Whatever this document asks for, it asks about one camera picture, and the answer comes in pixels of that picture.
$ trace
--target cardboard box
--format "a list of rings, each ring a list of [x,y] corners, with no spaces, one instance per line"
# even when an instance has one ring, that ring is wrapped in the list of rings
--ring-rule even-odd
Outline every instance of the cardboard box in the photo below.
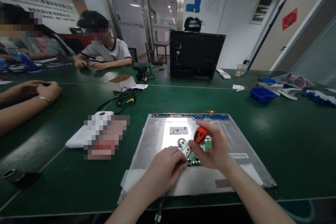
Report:
[[[121,89],[126,91],[126,89],[135,86],[134,78],[131,75],[120,75],[117,78],[109,80],[109,83],[111,84],[112,90],[117,92],[121,92]]]

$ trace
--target monitor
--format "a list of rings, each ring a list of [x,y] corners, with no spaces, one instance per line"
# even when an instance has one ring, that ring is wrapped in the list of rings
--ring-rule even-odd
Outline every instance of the monitor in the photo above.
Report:
[[[212,81],[225,35],[170,31],[170,77]]]

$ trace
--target black hair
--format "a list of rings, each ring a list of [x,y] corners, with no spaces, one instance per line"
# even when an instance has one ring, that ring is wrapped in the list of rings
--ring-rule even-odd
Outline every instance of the black hair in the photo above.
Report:
[[[187,31],[200,32],[201,26],[202,24],[198,17],[188,17],[184,22],[184,30]]]
[[[99,32],[100,29],[110,28],[110,22],[97,11],[83,11],[77,25],[89,32]]]
[[[69,50],[64,45],[58,37],[55,36],[56,32],[45,26],[44,24],[38,24],[39,20],[34,18],[33,12],[27,12],[22,7],[9,4],[1,3],[0,4],[0,19],[5,19],[7,25],[34,25],[35,31],[41,31],[44,35],[49,38],[56,39],[57,42],[61,45],[63,50],[70,55]]]

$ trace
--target green workbench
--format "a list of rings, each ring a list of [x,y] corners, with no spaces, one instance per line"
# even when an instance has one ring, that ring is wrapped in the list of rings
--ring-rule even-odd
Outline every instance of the green workbench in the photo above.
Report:
[[[260,104],[248,90],[237,92],[232,85],[255,86],[259,77],[280,72],[249,71],[241,77],[226,70],[231,80],[216,72],[212,82],[170,79],[169,66],[155,71],[155,79],[137,96],[127,133],[111,160],[84,160],[83,149],[68,149],[65,142],[82,126],[88,115],[115,96],[108,80],[121,74],[135,76],[131,66],[95,72],[73,66],[44,69],[42,73],[9,74],[11,84],[30,79],[58,81],[61,97],[49,108],[0,140],[0,173],[16,168],[41,171],[30,188],[18,191],[0,180],[0,217],[40,216],[111,212],[116,208],[120,182],[129,168],[145,124],[153,112],[194,113],[213,109],[229,113],[279,187],[267,189],[278,201],[336,197],[333,166],[336,157],[335,109],[297,94],[299,100],[278,97]],[[107,111],[119,111],[115,103]],[[164,208],[240,203],[235,193],[167,198]]]

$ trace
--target screwdriver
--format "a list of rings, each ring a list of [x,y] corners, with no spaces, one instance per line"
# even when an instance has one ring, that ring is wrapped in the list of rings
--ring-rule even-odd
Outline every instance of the screwdriver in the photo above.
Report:
[[[164,70],[164,69],[165,69],[165,68],[162,67],[162,68],[155,69],[155,70],[153,70],[153,71],[156,71],[156,70],[160,71],[160,70]]]
[[[200,145],[201,143],[204,142],[206,136],[208,135],[208,130],[202,126],[199,126],[197,128],[197,130],[195,131],[195,134],[194,134],[194,141],[195,143],[197,143],[198,145]],[[187,156],[186,159],[188,159],[188,157],[190,156],[191,152],[193,151],[192,148],[189,146],[189,149],[190,149],[190,152]]]

